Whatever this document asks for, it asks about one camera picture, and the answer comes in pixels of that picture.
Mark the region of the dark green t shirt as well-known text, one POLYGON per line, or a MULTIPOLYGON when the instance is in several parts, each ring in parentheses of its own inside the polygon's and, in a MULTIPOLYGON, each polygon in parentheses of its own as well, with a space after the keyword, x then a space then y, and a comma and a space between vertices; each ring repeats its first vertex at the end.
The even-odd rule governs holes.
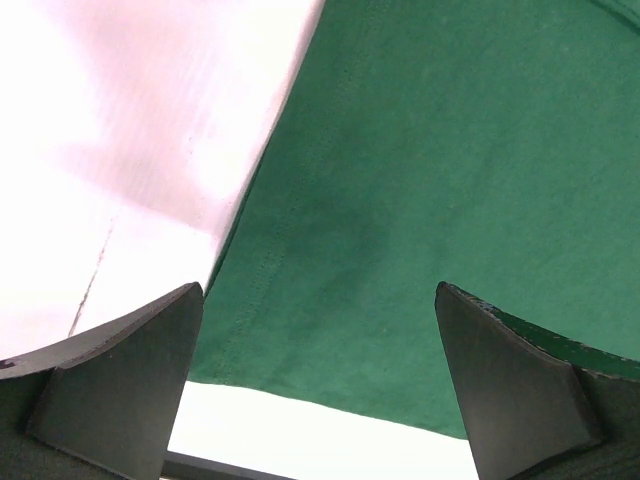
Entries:
POLYGON ((638 357, 637 2, 327 2, 189 377, 462 437, 442 281, 638 357))

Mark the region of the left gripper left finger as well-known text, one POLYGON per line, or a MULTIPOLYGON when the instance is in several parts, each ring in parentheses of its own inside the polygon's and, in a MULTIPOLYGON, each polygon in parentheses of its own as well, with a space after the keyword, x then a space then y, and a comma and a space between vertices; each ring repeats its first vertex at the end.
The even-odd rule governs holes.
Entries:
POLYGON ((200 284, 185 284, 2 360, 2 478, 159 478, 203 304, 200 284))

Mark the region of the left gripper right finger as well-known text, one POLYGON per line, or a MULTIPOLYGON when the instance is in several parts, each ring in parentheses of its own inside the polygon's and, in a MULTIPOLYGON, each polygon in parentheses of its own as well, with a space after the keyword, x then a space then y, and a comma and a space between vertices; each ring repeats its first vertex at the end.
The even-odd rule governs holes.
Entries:
POLYGON ((435 313, 479 478, 638 478, 637 361, 446 282, 435 313))

